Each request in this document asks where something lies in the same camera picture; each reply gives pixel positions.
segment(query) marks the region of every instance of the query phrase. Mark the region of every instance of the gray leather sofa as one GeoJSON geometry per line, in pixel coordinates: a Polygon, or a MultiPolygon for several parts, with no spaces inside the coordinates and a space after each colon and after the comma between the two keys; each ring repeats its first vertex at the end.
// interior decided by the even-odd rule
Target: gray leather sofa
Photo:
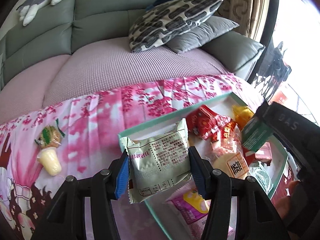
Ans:
{"type": "MultiPolygon", "coordinates": [[[[72,54],[92,42],[128,36],[132,23],[155,0],[62,0],[20,22],[0,41],[1,89],[18,73],[50,57],[72,54]]],[[[203,49],[246,79],[264,46],[229,32],[203,49]]]]}

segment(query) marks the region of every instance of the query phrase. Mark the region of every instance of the gray and white plush toy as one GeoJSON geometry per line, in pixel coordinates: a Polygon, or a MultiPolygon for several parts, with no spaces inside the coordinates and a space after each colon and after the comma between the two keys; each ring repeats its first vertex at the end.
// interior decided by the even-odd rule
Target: gray and white plush toy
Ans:
{"type": "Polygon", "coordinates": [[[56,5],[61,1],[62,0],[26,0],[17,8],[20,15],[20,21],[23,21],[23,26],[26,26],[35,18],[39,9],[48,4],[56,5]]]}

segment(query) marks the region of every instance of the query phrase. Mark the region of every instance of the black and white pillow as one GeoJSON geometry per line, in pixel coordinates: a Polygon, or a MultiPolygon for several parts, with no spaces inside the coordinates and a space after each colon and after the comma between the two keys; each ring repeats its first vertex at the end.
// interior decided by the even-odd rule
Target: black and white pillow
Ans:
{"type": "Polygon", "coordinates": [[[129,31],[133,53],[159,47],[205,22],[223,0],[172,0],[138,18],[129,31]]]}

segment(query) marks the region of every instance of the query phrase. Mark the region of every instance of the screw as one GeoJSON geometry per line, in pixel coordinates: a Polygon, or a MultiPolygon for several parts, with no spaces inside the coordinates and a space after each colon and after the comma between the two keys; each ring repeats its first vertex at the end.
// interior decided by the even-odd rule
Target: screw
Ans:
{"type": "Polygon", "coordinates": [[[255,179],[254,177],[252,177],[252,176],[248,176],[248,177],[247,177],[247,180],[248,180],[249,182],[255,182],[255,181],[256,181],[256,179],[255,179]]]}
{"type": "Polygon", "coordinates": [[[214,170],[212,171],[212,173],[213,173],[214,175],[216,175],[216,176],[221,175],[221,171],[220,171],[219,169],[214,169],[214,170]]]}
{"type": "Polygon", "coordinates": [[[107,176],[110,174],[110,170],[108,169],[103,169],[102,171],[100,171],[100,174],[103,175],[103,176],[107,176]]]}
{"type": "Polygon", "coordinates": [[[66,181],[67,181],[67,182],[72,182],[74,179],[75,179],[75,177],[72,176],[72,175],[66,176],[66,181]]]}

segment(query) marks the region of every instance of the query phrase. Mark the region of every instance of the sofa seat cushion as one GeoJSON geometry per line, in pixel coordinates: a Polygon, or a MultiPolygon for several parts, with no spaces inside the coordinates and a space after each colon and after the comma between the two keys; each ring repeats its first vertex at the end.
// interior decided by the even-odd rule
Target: sofa seat cushion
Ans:
{"type": "Polygon", "coordinates": [[[0,92],[0,124],[42,108],[44,95],[70,55],[41,61],[16,75],[0,92]]]}
{"type": "Polygon", "coordinates": [[[130,84],[224,73],[223,65],[201,49],[176,54],[161,46],[133,54],[128,37],[97,41],[78,49],[61,68],[44,106],[130,84]]]}

